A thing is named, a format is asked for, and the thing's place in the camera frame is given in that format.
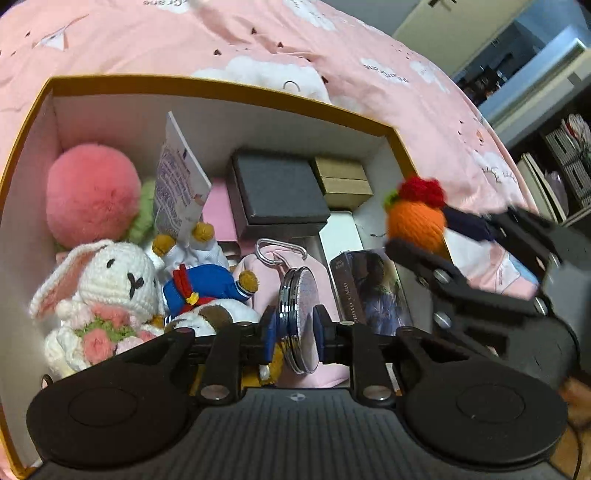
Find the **dark gray jewelry box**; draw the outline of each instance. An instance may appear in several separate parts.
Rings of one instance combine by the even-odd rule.
[[[238,238],[315,235],[330,215],[305,158],[239,150],[227,185]]]

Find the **pink pouch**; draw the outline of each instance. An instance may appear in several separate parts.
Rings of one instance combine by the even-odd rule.
[[[251,270],[258,278],[259,289],[248,301],[252,308],[263,314],[269,305],[277,305],[279,287],[285,272],[290,268],[308,267],[316,279],[320,303],[325,306],[333,322],[340,320],[330,278],[322,263],[311,256],[304,260],[299,253],[276,245],[262,247],[261,253],[269,259],[283,260],[283,264],[268,267],[255,254],[251,254],[243,258],[234,271],[236,279],[244,270]],[[277,386],[283,388],[330,388],[348,378],[349,367],[341,364],[320,364],[316,371],[309,375],[297,375],[288,366],[285,366],[281,371]]]

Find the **red knitted flower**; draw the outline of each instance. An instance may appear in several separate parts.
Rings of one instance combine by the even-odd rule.
[[[445,192],[435,179],[412,177],[400,185],[398,197],[409,202],[423,202],[431,208],[445,206]]]

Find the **knitted keychain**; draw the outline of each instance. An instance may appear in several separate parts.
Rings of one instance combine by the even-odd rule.
[[[401,238],[430,252],[440,251],[447,226],[442,211],[445,204],[445,192],[437,180],[406,180],[384,202],[388,237]]]

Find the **door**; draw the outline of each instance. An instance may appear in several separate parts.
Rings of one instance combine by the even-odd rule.
[[[421,0],[393,37],[453,76],[531,1]]]

